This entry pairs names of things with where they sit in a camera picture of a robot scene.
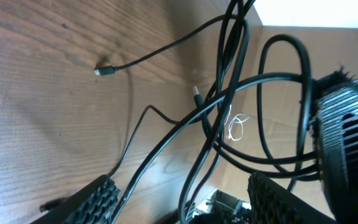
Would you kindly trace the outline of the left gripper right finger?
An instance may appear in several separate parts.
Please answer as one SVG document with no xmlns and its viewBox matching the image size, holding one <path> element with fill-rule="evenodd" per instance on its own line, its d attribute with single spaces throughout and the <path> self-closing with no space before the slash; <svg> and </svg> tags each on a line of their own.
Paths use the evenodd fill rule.
<svg viewBox="0 0 358 224">
<path fill-rule="evenodd" d="M 332 224 L 336 222 L 259 172 L 249 177 L 247 191 L 252 207 L 252 223 Z"/>
</svg>

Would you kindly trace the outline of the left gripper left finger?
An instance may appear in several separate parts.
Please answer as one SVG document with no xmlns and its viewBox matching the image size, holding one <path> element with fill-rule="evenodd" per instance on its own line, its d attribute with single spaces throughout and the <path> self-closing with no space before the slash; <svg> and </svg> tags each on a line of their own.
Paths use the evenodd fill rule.
<svg viewBox="0 0 358 224">
<path fill-rule="evenodd" d="M 40 206 L 42 216 L 32 224 L 110 223 L 120 190 L 106 174 L 69 196 Z"/>
</svg>

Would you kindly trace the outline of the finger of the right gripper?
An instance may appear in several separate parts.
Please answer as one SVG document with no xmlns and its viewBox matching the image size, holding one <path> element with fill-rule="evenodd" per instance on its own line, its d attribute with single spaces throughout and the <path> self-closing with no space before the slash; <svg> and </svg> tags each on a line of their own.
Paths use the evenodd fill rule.
<svg viewBox="0 0 358 224">
<path fill-rule="evenodd" d="M 313 146 L 329 208 L 358 223 L 358 80 L 342 68 L 313 82 Z"/>
</svg>

